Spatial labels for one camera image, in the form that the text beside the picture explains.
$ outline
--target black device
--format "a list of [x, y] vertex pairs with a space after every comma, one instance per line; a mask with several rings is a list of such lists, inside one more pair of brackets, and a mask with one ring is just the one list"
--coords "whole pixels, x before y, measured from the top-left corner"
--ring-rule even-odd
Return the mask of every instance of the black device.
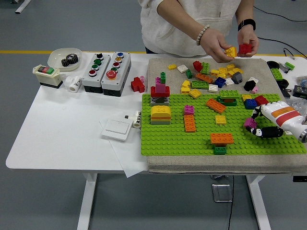
[[294, 97], [301, 97], [307, 99], [307, 88], [299, 85], [295, 85], [293, 89]]

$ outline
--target red lego brick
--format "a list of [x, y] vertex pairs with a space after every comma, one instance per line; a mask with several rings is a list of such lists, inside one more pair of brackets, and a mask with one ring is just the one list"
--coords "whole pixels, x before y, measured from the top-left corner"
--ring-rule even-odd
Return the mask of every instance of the red lego brick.
[[134, 92], [145, 92], [145, 86], [138, 77], [135, 77], [131, 82], [131, 88]]
[[169, 86], [165, 87], [165, 92], [155, 92], [155, 86], [150, 87], [151, 97], [169, 97], [169, 95], [170, 95]]
[[239, 53], [240, 54], [247, 54], [247, 53], [250, 53], [251, 52], [251, 44], [242, 44], [242, 45], [239, 45]]
[[199, 61], [194, 61], [193, 66], [197, 72], [200, 72], [202, 70], [202, 65]]
[[257, 106], [269, 103], [269, 101], [265, 97], [263, 97], [262, 95], [255, 97], [255, 101], [257, 103]]
[[217, 111], [218, 113], [222, 113], [225, 109], [226, 106], [217, 102], [216, 100], [210, 98], [207, 103], [206, 106], [208, 106], [209, 108], [213, 109], [214, 111]]

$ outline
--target table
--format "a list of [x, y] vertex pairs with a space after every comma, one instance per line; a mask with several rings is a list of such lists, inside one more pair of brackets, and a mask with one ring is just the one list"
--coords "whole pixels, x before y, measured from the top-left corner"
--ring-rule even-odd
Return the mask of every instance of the table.
[[[92, 56], [93, 53], [83, 53], [80, 66], [73, 72], [62, 74], [82, 76]], [[63, 86], [59, 89], [41, 86], [6, 160], [7, 167], [12, 170], [83, 173], [86, 185], [79, 230], [88, 229], [89, 226], [97, 174], [123, 172], [109, 141], [101, 138], [99, 121], [113, 115], [132, 115], [136, 110], [141, 110], [142, 94], [133, 92], [129, 84], [136, 76], [146, 76], [151, 58], [173, 56], [131, 54], [132, 67], [121, 97], [88, 93], [83, 87], [77, 93], [70, 93]], [[254, 58], [291, 62], [289, 57]], [[288, 80], [293, 85], [295, 82], [291, 76], [306, 73], [307, 65], [303, 58], [291, 63], [295, 65], [295, 70], [288, 73]], [[248, 176], [248, 183], [260, 229], [267, 230], [270, 225], [258, 186], [263, 177]]]

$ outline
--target yellow lego brick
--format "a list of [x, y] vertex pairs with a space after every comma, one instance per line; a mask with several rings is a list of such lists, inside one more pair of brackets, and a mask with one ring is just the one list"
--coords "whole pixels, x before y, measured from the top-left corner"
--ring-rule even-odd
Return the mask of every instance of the yellow lego brick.
[[243, 70], [241, 70], [239, 68], [234, 68], [232, 71], [235, 72], [235, 73], [240, 72], [241, 74], [243, 74]]
[[218, 75], [219, 73], [220, 73], [219, 70], [217, 70], [217, 69], [212, 69], [210, 75], [216, 76], [216, 75]]
[[242, 101], [245, 102], [246, 99], [252, 99], [250, 94], [242, 94]]
[[220, 73], [227, 73], [228, 72], [227, 68], [222, 68], [222, 67], [219, 68], [219, 71], [220, 71]]
[[197, 89], [194, 89], [194, 90], [189, 92], [189, 95], [191, 97], [193, 97], [194, 99], [196, 99], [196, 98], [201, 96], [201, 92], [199, 90], [197, 90]]
[[230, 47], [229, 49], [226, 49], [224, 53], [227, 56], [234, 58], [236, 57], [236, 47]]
[[233, 70], [228, 71], [227, 75], [232, 78], [232, 75], [234, 75], [235, 72]]
[[168, 69], [169, 70], [173, 70], [173, 69], [176, 69], [177, 68], [177, 66], [174, 64], [174, 65], [169, 65], [168, 66]]
[[188, 88], [189, 86], [191, 85], [191, 82], [189, 82], [188, 80], [185, 80], [183, 83], [182, 83], [182, 86], [183, 88]]
[[215, 123], [217, 125], [226, 125], [226, 117], [223, 115], [216, 115], [215, 116]]
[[163, 118], [170, 118], [171, 117], [171, 109], [169, 106], [166, 105], [155, 105], [152, 107], [151, 110], [151, 117], [163, 117]]
[[182, 87], [180, 90], [182, 94], [188, 94], [190, 91], [191, 91], [190, 88], [187, 87]]
[[220, 78], [226, 78], [226, 74], [224, 73], [219, 73], [218, 75], [216, 75], [217, 77], [220, 77]]
[[234, 68], [235, 68], [234, 63], [226, 66], [227, 72], [233, 70]]

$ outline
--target green lego baseplate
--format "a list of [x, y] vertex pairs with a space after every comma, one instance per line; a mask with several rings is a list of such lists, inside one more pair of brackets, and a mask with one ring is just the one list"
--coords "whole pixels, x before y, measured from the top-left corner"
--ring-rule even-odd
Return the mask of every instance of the green lego baseplate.
[[[260, 94], [251, 94], [252, 98]], [[269, 102], [279, 101], [277, 94], [262, 94]], [[305, 154], [302, 143], [293, 136], [280, 138], [259, 138], [249, 133], [243, 126], [252, 110], [244, 107], [242, 99], [237, 106], [227, 107], [221, 115], [226, 116], [226, 125], [215, 124], [215, 115], [220, 115], [206, 106], [210, 99], [218, 95], [203, 94], [194, 99], [186, 94], [171, 94], [170, 125], [151, 125], [150, 94], [142, 95], [142, 132], [141, 154], [145, 156], [193, 156], [214, 155], [210, 133], [232, 133], [234, 144], [226, 146], [226, 155], [270, 155], [270, 154]], [[196, 132], [186, 133], [183, 110], [185, 105], [194, 106]], [[263, 116], [256, 118], [257, 128], [274, 124]]]

